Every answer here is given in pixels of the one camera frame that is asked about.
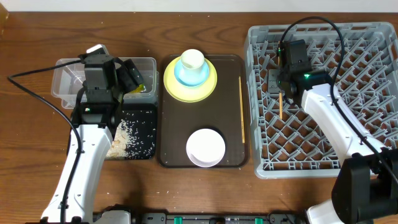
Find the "cream white cup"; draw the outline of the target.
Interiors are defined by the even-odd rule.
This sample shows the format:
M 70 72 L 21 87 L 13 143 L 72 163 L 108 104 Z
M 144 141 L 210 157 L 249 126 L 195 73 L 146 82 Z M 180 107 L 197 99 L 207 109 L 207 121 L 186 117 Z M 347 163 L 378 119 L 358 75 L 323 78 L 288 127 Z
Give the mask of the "cream white cup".
M 205 57 L 203 53 L 197 49 L 188 49 L 181 54 L 181 63 L 183 70 L 189 77 L 199 77 Z

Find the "green orange snack wrapper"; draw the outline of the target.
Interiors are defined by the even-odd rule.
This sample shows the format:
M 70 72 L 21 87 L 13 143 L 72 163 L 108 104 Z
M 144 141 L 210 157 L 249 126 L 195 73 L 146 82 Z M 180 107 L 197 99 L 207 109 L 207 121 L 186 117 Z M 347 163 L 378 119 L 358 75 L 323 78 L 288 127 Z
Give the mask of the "green orange snack wrapper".
M 135 90 L 130 91 L 131 94 L 133 93 L 142 93 L 146 91 L 146 87 L 144 84 L 140 84 Z

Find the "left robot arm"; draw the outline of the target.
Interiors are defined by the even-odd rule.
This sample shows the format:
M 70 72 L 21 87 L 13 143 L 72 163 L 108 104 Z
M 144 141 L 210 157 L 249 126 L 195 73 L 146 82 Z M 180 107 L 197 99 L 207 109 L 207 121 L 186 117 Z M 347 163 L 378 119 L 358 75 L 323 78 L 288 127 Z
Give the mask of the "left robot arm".
M 72 113 L 67 159 L 41 223 L 92 223 L 96 189 L 121 120 L 123 98 L 143 84 L 131 59 L 109 54 L 82 58 L 85 81 Z

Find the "white bowl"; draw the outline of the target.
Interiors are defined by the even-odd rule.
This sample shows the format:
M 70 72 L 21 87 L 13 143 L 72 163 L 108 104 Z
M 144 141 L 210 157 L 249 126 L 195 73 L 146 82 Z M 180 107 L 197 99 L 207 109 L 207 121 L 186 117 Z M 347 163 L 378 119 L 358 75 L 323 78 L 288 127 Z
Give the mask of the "white bowl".
M 226 152 L 226 143 L 222 135 L 213 129 L 198 129 L 186 143 L 186 153 L 192 163 L 198 167 L 217 165 Z

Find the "wooden chopstick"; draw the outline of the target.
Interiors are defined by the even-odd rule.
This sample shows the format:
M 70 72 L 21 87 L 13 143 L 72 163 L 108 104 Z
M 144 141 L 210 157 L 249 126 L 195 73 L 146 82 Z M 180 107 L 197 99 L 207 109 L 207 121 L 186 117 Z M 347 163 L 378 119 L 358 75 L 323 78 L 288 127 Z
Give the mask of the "wooden chopstick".
M 280 42 L 278 42 L 278 50 L 277 50 L 277 63 L 278 63 L 278 69 L 280 69 Z M 279 90 L 279 117 L 280 119 L 283 119 L 283 96 L 282 96 L 282 90 Z
M 240 117 L 241 117 L 241 137 L 242 143 L 245 144 L 245 130 L 244 130 L 244 108 L 243 108 L 243 90 L 242 90 L 242 83 L 241 83 L 241 76 L 238 77 L 238 84 L 239 84 L 239 109 L 240 109 Z

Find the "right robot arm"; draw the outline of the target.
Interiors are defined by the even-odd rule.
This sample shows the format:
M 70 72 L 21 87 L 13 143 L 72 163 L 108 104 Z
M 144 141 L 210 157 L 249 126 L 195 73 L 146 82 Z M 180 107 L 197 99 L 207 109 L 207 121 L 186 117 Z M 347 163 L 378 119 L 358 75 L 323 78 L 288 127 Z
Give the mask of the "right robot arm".
M 369 223 L 397 214 L 397 149 L 372 137 L 332 77 L 314 70 L 304 40 L 279 42 L 269 91 L 293 100 L 318 124 L 341 165 L 331 199 L 307 210 L 309 223 Z

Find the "rice pile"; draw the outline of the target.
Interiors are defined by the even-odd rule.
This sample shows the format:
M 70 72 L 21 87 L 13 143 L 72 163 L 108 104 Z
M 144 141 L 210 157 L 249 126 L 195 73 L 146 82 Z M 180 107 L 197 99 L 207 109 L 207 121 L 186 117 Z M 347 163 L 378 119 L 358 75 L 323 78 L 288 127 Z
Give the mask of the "rice pile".
M 154 110 L 124 110 L 106 160 L 146 160 L 155 154 L 157 114 Z

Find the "light blue bowl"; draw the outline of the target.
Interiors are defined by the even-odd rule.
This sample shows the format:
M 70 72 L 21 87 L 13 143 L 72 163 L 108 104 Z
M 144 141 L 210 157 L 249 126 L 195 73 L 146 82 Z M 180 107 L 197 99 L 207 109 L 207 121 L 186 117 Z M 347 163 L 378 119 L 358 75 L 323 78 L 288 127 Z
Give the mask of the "light blue bowl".
M 178 59 L 174 67 L 174 76 L 179 83 L 188 87 L 195 87 L 204 84 L 210 75 L 210 68 L 204 61 L 196 68 L 190 68 Z

